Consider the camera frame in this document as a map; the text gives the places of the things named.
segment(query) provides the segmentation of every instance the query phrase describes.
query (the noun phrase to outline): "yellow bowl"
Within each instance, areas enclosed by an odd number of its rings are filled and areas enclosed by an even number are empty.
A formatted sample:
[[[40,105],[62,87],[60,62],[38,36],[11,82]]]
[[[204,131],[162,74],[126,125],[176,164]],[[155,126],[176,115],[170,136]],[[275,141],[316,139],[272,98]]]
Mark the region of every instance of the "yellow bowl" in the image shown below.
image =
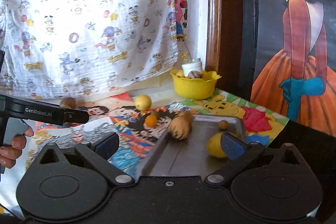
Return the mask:
[[[185,77],[179,77],[176,73],[179,72],[176,69],[170,71],[170,75],[173,77],[175,92],[184,98],[192,100],[203,100],[209,98],[215,90],[216,82],[220,75],[215,71],[206,72],[203,71],[203,78],[188,79]]]

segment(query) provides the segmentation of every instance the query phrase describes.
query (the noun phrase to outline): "white container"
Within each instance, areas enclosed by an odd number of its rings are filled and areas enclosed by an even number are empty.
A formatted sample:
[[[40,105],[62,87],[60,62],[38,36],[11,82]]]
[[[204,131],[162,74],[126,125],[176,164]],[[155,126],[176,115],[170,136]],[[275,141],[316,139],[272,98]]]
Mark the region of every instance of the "white container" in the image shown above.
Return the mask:
[[[191,62],[189,62],[189,63],[182,64],[182,70],[183,70],[183,73],[184,73],[185,77],[187,77],[189,72],[191,72],[193,70],[198,71],[200,73],[203,73],[201,59],[196,58],[196,59],[191,60]]]

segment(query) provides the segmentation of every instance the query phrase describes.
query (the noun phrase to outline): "silver rivet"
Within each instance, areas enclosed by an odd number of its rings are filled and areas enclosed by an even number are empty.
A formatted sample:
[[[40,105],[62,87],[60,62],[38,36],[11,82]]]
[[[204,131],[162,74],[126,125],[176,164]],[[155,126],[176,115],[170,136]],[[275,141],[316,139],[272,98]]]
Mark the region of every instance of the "silver rivet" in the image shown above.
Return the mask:
[[[173,186],[174,185],[174,182],[172,182],[172,181],[167,181],[166,182],[166,186]]]
[[[128,183],[132,180],[132,177],[129,175],[118,175],[115,177],[115,181],[118,183]]]
[[[211,183],[220,183],[224,180],[224,178],[221,175],[209,175],[207,179]]]

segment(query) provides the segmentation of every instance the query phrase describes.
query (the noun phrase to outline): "metal tray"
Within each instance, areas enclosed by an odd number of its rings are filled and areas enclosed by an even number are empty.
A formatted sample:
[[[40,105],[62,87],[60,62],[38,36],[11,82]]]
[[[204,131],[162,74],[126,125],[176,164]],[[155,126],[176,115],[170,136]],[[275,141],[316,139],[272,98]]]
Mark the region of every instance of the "metal tray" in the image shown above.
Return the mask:
[[[245,141],[241,119],[232,116],[194,115],[191,132],[182,141],[173,139],[166,130],[140,162],[136,171],[139,176],[201,176],[203,179],[221,168],[228,159],[216,159],[208,155],[207,141],[219,132],[218,122],[229,123],[228,131],[237,133]]]

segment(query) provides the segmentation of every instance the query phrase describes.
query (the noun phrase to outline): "white patterned cloth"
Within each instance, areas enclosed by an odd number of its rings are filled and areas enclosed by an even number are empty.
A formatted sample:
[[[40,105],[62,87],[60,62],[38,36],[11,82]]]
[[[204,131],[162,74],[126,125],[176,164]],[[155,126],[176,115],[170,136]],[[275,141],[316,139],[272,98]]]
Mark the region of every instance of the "white patterned cloth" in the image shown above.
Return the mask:
[[[106,93],[173,67],[174,0],[0,0],[0,46],[9,94]]]

